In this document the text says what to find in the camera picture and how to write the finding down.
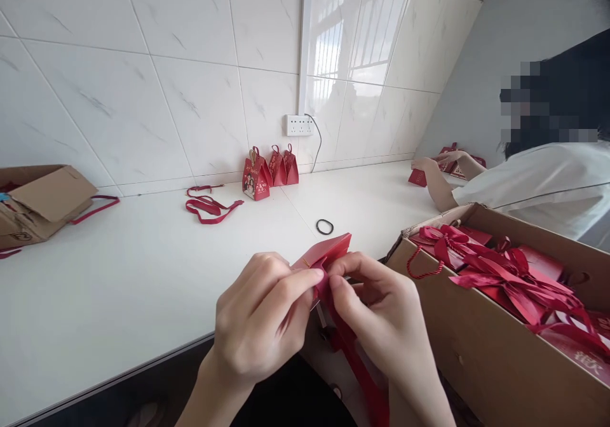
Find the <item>black hair tie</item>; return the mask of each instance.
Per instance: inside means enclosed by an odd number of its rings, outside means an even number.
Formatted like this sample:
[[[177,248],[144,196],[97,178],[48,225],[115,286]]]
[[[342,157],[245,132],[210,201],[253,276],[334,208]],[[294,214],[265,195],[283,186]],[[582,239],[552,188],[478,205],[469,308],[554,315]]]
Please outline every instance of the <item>black hair tie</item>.
[[[330,231],[328,233],[323,232],[322,230],[320,230],[320,223],[321,222],[326,222],[328,225],[330,225]],[[335,229],[335,226],[333,224],[331,224],[329,221],[327,221],[326,219],[318,219],[318,222],[316,222],[316,230],[321,233],[322,235],[330,235],[333,230]]]

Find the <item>stack of red bags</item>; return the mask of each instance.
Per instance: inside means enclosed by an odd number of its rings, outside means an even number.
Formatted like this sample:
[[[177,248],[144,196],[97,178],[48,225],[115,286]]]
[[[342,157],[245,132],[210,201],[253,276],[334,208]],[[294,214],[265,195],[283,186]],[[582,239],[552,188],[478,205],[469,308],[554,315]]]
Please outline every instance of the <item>stack of red bags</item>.
[[[574,291],[562,282],[564,267],[537,250],[510,247],[508,238],[486,247],[492,236],[467,227],[422,227],[410,237],[459,276],[449,278],[463,288],[478,288],[521,320],[532,332],[575,363],[610,385],[610,315],[587,311]]]

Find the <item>white wall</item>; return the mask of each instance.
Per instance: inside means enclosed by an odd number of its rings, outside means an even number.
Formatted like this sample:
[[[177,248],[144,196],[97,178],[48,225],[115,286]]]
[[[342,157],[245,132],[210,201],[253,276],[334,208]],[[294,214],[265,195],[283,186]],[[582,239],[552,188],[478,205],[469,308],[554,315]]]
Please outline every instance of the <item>white wall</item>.
[[[68,163],[105,193],[239,180],[288,139],[302,0],[0,0],[0,167]],[[316,170],[412,157],[480,0],[313,0]]]
[[[417,155],[457,141],[497,165],[500,129],[510,125],[500,115],[501,78],[608,28],[609,0],[485,0]]]

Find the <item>white tile wall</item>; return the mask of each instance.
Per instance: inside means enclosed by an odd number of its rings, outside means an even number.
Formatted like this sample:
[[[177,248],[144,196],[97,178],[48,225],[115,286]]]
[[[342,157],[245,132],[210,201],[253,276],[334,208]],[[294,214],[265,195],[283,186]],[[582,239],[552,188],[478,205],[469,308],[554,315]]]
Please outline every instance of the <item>white tile wall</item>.
[[[312,0],[316,171],[411,158],[480,0]],[[311,171],[302,0],[0,0],[0,167],[69,163],[107,193],[240,180],[251,146]]]

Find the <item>white shirt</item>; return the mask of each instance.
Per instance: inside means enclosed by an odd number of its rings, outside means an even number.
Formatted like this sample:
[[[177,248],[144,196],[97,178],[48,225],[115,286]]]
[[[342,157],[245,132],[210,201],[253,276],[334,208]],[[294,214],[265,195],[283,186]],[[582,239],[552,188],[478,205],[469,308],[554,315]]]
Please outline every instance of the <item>white shirt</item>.
[[[610,214],[610,143],[552,143],[528,149],[455,189],[453,197],[458,205],[477,201],[579,240]],[[600,243],[610,229],[603,233]]]

